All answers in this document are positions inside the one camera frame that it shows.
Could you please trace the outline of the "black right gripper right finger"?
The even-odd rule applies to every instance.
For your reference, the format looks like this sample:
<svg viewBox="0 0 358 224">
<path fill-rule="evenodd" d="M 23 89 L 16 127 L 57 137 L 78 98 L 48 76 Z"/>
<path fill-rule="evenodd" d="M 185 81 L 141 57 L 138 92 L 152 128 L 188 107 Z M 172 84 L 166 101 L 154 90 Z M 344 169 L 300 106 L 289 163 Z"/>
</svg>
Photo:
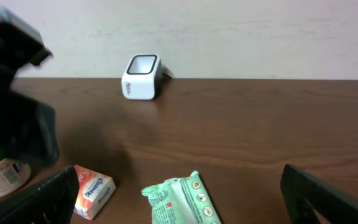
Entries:
<svg viewBox="0 0 358 224">
<path fill-rule="evenodd" d="M 330 223 L 358 223 L 358 199 L 286 164 L 280 189 L 292 223 L 319 223 L 316 213 Z"/>
</svg>

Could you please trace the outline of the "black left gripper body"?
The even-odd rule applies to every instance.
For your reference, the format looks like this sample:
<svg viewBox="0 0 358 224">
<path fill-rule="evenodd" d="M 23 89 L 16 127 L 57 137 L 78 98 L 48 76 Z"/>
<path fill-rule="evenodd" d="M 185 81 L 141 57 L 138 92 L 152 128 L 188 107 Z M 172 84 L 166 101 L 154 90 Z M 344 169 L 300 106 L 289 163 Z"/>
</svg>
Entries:
<svg viewBox="0 0 358 224">
<path fill-rule="evenodd" d="M 55 110 L 11 88 L 16 74 L 0 64 L 0 148 L 12 159 L 48 167 L 60 152 L 55 129 Z"/>
</svg>

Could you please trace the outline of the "mint green wipes packet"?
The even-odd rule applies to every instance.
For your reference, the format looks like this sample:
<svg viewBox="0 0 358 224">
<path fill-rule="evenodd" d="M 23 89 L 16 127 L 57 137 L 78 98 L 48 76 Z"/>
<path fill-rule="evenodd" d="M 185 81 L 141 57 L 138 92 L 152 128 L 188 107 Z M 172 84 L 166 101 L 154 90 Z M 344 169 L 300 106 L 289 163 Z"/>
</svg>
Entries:
<svg viewBox="0 0 358 224">
<path fill-rule="evenodd" d="M 152 224 L 221 224 L 208 191 L 194 170 L 142 189 L 152 207 Z"/>
</svg>

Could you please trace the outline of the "white tissue pack orange print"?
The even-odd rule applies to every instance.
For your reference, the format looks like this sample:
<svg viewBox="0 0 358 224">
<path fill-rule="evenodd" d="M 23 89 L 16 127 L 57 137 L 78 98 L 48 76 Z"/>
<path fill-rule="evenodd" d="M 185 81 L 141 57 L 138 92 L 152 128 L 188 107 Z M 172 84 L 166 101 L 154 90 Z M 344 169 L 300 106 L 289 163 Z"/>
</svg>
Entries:
<svg viewBox="0 0 358 224">
<path fill-rule="evenodd" d="M 108 175 L 78 165 L 74 168 L 80 185 L 74 212 L 87 220 L 93 220 L 116 190 L 116 185 Z"/>
</svg>

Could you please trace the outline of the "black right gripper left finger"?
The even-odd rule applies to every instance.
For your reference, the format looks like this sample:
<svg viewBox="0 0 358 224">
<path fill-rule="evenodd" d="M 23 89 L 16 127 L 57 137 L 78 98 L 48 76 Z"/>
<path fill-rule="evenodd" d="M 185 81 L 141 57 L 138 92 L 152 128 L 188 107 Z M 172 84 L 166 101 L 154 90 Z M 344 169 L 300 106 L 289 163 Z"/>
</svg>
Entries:
<svg viewBox="0 0 358 224">
<path fill-rule="evenodd" d="M 78 192 L 76 170 L 67 166 L 0 201 L 0 223 L 70 223 Z"/>
</svg>

